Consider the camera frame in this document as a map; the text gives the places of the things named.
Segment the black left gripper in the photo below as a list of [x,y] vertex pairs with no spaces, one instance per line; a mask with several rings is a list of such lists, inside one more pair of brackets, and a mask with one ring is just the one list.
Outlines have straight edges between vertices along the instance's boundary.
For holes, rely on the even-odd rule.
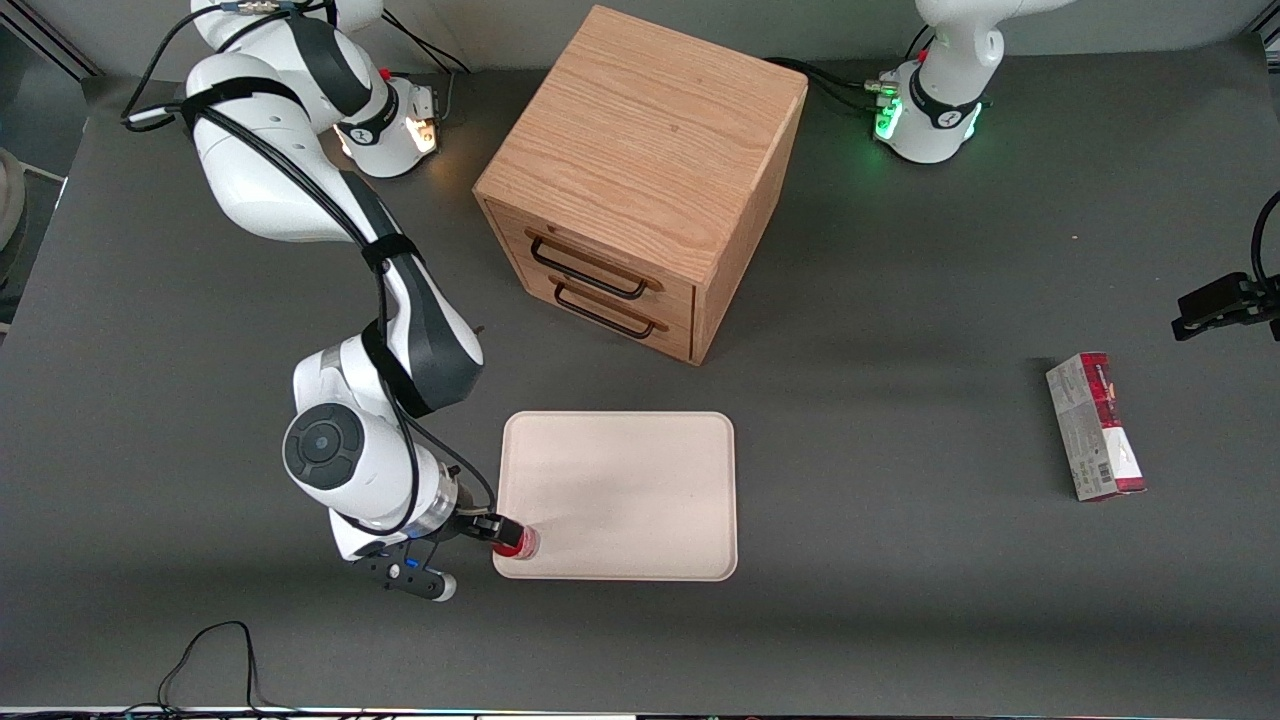
[[1256,281],[1244,272],[1233,272],[1211,281],[1178,300],[1179,316],[1172,322],[1172,337],[1184,342],[1207,331],[1226,325],[1265,323],[1275,342],[1279,334],[1279,300],[1271,278]]

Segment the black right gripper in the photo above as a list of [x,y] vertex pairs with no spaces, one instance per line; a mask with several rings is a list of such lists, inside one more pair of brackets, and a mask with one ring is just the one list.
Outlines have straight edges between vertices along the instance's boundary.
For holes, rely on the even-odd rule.
[[452,528],[460,536],[486,542],[499,550],[518,550],[525,525],[485,507],[456,509]]

